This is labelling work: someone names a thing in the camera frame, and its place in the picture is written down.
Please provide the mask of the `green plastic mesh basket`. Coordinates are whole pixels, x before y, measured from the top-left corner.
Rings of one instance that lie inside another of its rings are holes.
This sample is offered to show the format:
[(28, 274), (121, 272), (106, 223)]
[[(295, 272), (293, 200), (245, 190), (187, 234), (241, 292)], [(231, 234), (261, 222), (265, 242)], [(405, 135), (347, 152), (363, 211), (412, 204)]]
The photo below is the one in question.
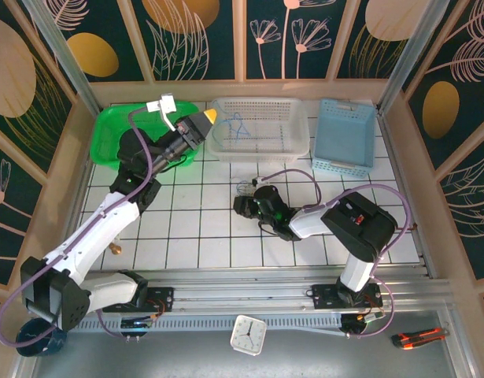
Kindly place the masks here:
[[(160, 117), (159, 101), (111, 106), (103, 110), (95, 121), (91, 160), (118, 172), (120, 161), (117, 153), (120, 138), (126, 131), (141, 128), (153, 141), (171, 131)], [(201, 112), (189, 102), (175, 102), (175, 105), (176, 112), (168, 115), (173, 124), (181, 117)], [(187, 154), (186, 161), (192, 159), (193, 152)]]

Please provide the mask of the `white plastic mesh basket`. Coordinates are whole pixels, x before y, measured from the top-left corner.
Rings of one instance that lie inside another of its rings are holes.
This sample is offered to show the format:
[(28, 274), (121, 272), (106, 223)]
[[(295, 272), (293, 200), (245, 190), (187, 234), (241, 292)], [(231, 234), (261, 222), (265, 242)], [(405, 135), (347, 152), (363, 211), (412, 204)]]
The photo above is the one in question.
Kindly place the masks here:
[(308, 116), (297, 98), (224, 97), (212, 108), (205, 149), (220, 161), (287, 163), (309, 153)]

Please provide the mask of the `light blue plastic basket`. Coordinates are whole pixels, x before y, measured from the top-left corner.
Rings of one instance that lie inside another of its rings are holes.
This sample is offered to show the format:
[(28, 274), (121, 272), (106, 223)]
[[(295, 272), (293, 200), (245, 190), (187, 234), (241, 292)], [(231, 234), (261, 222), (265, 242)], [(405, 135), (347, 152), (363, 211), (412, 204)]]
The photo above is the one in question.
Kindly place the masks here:
[(363, 179), (374, 166), (375, 107), (325, 98), (320, 102), (312, 169)]

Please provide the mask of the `white square alarm clock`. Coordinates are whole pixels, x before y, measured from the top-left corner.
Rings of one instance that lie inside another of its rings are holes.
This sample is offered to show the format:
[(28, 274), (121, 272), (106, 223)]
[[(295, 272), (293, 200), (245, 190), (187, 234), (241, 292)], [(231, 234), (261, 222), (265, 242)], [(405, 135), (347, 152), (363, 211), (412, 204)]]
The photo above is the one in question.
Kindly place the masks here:
[(268, 326), (264, 321), (238, 315), (231, 333), (230, 345), (235, 351), (258, 356), (263, 349), (267, 330)]

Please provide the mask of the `orange black utility knife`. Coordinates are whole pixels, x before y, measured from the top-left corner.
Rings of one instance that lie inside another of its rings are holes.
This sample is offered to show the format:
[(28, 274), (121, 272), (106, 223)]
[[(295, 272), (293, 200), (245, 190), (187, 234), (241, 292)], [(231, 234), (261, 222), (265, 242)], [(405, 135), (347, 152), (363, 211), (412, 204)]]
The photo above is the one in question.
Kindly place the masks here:
[(401, 350), (414, 350), (434, 341), (443, 340), (449, 332), (444, 328), (431, 328), (418, 332), (399, 333), (391, 336), (392, 344)]

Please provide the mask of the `aluminium mounting rail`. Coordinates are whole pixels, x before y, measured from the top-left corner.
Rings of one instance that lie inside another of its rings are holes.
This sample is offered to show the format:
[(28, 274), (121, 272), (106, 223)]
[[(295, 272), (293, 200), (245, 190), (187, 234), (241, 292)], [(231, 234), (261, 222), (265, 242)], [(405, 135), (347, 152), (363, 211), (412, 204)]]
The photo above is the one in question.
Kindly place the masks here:
[(24, 303), (52, 320), (80, 321), (107, 306), (137, 304), (149, 287), (173, 287), (174, 311), (311, 309), (311, 286), (336, 284), (342, 271), (329, 266), (120, 270), (93, 272), (77, 283), (66, 271), (51, 269), (24, 291)]

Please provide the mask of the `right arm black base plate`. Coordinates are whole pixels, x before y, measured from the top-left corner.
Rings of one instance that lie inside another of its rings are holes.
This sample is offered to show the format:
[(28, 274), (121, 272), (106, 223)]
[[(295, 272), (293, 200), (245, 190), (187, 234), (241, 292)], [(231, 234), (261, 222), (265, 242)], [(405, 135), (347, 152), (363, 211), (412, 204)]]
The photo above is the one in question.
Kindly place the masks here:
[(308, 296), (315, 309), (383, 307), (381, 291), (376, 283), (367, 283), (358, 292), (348, 289), (339, 281), (334, 284), (314, 284)]

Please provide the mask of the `aluminium frame post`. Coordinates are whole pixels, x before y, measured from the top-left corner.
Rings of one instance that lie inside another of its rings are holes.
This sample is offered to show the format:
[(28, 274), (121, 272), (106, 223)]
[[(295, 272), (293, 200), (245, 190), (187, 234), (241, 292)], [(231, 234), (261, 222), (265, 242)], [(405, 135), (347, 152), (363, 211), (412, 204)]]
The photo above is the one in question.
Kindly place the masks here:
[(448, 3), (449, 0), (429, 1), (419, 23), (416, 25), (416, 30), (406, 43), (382, 93), (382, 97), (377, 105), (379, 117), (385, 115), (392, 106), (413, 66), (433, 35), (436, 25), (442, 19), (442, 14), (446, 10)]
[(89, 13), (87, 0), (20, 0), (39, 34), (54, 52), (69, 82), (76, 89), (81, 102), (96, 117), (101, 106), (96, 99), (87, 77), (68, 47), (63, 32), (73, 32)]

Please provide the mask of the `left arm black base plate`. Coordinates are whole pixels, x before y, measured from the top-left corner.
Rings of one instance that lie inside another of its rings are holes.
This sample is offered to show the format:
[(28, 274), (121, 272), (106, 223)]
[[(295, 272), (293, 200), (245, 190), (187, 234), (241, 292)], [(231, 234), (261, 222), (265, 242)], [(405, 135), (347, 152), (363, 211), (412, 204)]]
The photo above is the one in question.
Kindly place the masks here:
[(171, 312), (174, 301), (173, 287), (149, 287), (146, 297), (137, 304), (118, 303), (102, 309), (104, 313), (162, 313)]

